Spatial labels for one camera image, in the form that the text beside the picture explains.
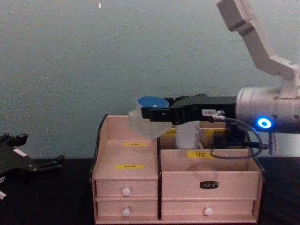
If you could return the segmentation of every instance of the wooden organizer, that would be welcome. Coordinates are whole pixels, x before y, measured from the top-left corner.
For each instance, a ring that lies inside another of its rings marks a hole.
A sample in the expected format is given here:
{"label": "wooden organizer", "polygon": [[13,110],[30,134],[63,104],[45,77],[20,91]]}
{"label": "wooden organizer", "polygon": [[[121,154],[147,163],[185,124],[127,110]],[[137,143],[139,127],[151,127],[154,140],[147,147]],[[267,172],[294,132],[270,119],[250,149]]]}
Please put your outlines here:
{"label": "wooden organizer", "polygon": [[[129,130],[127,116],[105,116],[91,174],[95,223],[256,223],[263,177],[255,161],[209,154],[212,134],[224,130],[223,123],[202,122],[205,149],[176,150],[174,132],[147,140]],[[249,152],[225,149],[215,154],[236,157]],[[202,189],[203,181],[216,181],[218,188]],[[204,214],[207,208],[212,215]]]}

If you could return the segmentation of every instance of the black table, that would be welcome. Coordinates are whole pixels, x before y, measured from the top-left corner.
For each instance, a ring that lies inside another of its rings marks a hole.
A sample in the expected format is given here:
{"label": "black table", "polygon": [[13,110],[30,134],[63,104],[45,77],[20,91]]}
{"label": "black table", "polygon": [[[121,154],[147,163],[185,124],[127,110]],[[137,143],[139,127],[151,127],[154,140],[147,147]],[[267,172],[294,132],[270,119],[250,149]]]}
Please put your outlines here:
{"label": "black table", "polygon": [[[261,158],[267,172],[261,225],[300,224],[300,158]],[[58,177],[1,188],[0,225],[93,225],[92,159],[65,160]]]}

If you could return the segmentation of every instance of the blue led light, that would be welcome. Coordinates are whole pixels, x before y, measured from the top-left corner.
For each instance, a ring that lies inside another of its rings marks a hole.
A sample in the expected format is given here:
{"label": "blue led light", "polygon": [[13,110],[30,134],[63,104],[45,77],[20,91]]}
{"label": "blue led light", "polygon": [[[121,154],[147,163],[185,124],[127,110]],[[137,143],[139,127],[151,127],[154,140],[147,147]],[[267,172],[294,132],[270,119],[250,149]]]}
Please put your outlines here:
{"label": "blue led light", "polygon": [[260,128],[268,129],[272,126],[272,122],[268,118],[259,118],[257,120],[257,125]]}

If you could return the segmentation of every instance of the yellow label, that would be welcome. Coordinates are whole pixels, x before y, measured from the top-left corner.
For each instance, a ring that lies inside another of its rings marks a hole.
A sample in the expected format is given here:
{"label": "yellow label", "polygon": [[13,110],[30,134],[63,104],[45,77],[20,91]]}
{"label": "yellow label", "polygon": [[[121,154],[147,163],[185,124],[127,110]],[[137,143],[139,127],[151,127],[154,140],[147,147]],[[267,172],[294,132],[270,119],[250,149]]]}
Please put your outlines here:
{"label": "yellow label", "polygon": [[212,137],[214,133],[225,134],[225,129],[208,129],[205,132],[207,137]]}
{"label": "yellow label", "polygon": [[187,158],[214,159],[207,151],[187,151]]}
{"label": "yellow label", "polygon": [[164,134],[165,137],[175,137],[176,134],[176,129],[175,128],[171,128],[168,132],[166,132]]}
{"label": "yellow label", "polygon": [[116,165],[117,170],[124,169],[145,169],[145,165]]}
{"label": "yellow label", "polygon": [[124,143],[125,147],[146,147],[147,143]]}

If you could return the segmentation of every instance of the drawer knob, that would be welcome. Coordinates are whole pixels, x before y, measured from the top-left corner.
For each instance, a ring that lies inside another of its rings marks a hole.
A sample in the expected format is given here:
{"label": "drawer knob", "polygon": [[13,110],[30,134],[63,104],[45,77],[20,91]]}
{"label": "drawer knob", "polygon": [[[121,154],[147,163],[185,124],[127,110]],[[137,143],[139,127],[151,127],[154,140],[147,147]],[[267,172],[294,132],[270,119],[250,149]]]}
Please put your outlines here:
{"label": "drawer knob", "polygon": [[212,208],[206,208],[204,213],[205,213],[206,216],[211,216],[212,213],[213,213]]}
{"label": "drawer knob", "polygon": [[124,196],[130,196],[131,195],[131,190],[129,188],[124,188],[122,191]]}
{"label": "drawer knob", "polygon": [[124,209],[123,212],[122,212],[122,215],[124,217],[129,217],[130,216],[130,210],[129,210],[129,208]]}

